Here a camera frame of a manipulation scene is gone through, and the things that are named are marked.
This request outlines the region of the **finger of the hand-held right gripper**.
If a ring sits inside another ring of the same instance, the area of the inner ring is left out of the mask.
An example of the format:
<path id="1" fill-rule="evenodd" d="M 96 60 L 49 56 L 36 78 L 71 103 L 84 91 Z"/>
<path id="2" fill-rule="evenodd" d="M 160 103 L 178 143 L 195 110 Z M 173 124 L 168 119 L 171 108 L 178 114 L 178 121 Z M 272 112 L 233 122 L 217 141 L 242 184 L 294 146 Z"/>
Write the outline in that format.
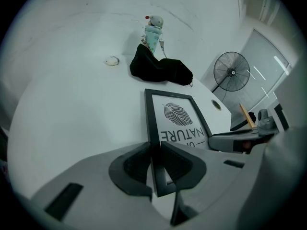
<path id="1" fill-rule="evenodd" d="M 257 129 L 237 130 L 226 133 L 214 134 L 208 139 L 208 145 L 212 150 L 228 153 L 246 153 L 262 143 L 264 136 L 261 136 Z"/>

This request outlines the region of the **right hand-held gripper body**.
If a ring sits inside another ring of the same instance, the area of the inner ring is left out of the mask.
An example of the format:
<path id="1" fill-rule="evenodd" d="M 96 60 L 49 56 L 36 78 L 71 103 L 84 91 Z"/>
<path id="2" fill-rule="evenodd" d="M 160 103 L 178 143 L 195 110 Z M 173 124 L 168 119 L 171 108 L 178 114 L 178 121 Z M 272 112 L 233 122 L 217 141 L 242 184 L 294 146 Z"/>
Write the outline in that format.
<path id="1" fill-rule="evenodd" d="M 266 146 L 264 172 L 273 185 L 265 198 L 261 230 L 305 229 L 307 214 L 307 58 L 302 56 L 277 89 L 289 128 Z"/>

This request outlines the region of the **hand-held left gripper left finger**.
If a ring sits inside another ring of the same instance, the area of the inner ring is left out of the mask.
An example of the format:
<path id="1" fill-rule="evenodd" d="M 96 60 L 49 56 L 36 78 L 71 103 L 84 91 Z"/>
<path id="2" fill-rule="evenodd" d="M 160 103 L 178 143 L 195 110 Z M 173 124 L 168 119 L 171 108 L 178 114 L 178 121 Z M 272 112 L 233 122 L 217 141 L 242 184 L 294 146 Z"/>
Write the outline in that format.
<path id="1" fill-rule="evenodd" d="M 77 230 L 166 230 L 147 186 L 149 142 L 85 158 L 43 185 L 31 202 Z"/>

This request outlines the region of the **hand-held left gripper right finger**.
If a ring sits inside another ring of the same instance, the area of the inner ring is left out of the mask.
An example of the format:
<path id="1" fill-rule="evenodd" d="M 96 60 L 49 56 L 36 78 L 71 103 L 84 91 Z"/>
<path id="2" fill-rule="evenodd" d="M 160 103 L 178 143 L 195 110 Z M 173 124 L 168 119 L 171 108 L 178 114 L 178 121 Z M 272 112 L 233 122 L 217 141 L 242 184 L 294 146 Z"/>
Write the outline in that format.
<path id="1" fill-rule="evenodd" d="M 163 166 L 175 183 L 171 225 L 187 230 L 240 230 L 241 210 L 257 179 L 264 154 L 249 155 L 162 142 Z"/>

